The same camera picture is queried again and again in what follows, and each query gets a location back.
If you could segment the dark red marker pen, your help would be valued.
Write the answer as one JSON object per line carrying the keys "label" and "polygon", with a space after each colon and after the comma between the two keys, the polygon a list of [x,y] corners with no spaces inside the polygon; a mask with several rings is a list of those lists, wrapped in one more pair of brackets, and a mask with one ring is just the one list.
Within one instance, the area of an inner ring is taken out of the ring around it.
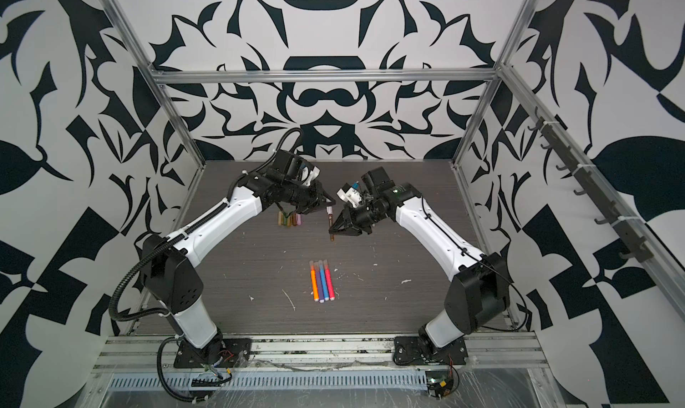
{"label": "dark red marker pen", "polygon": [[326,207],[326,213],[328,214],[329,238],[330,238],[331,242],[334,242],[335,241],[335,235],[330,232],[330,230],[333,228],[333,225],[335,222],[333,206],[327,206]]}

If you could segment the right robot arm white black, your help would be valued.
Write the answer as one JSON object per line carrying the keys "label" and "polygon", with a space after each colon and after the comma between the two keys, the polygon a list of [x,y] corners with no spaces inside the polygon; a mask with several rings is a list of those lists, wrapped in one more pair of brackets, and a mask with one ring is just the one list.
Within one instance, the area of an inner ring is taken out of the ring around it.
{"label": "right robot arm white black", "polygon": [[419,340],[435,353],[463,338],[510,306],[512,281],[502,256],[487,256],[458,235],[410,183],[397,184],[384,168],[337,191],[344,208],[329,228],[332,235],[371,233],[385,219],[399,224],[433,256],[450,282],[443,309],[419,329]]}

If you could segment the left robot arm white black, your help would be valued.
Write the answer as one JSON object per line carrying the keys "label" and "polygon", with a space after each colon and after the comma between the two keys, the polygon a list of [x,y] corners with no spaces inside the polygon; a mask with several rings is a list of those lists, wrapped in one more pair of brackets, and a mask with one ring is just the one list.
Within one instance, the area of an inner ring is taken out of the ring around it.
{"label": "left robot arm white black", "polygon": [[171,319],[188,345],[203,350],[220,340],[196,268],[225,238],[273,205],[293,206],[299,215],[333,206],[319,174],[305,158],[280,150],[269,163],[241,173],[226,197],[203,215],[148,244],[152,259],[142,266],[140,280],[161,304],[160,315]]}

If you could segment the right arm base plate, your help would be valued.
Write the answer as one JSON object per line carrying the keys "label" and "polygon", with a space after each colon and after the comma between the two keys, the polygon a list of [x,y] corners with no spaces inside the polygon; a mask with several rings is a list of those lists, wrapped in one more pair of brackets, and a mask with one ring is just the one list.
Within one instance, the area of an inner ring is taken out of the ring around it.
{"label": "right arm base plate", "polygon": [[392,361],[399,366],[467,364],[468,352],[465,341],[459,338],[446,347],[437,348],[420,336],[395,337]]}

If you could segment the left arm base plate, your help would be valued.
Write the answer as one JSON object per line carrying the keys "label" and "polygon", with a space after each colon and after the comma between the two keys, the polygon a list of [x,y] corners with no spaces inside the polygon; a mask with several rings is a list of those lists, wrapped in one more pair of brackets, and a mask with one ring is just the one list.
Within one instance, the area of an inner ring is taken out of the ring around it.
{"label": "left arm base plate", "polygon": [[173,366],[176,369],[194,369],[205,365],[215,368],[232,368],[250,359],[251,338],[214,338],[207,347],[197,348],[182,338]]}

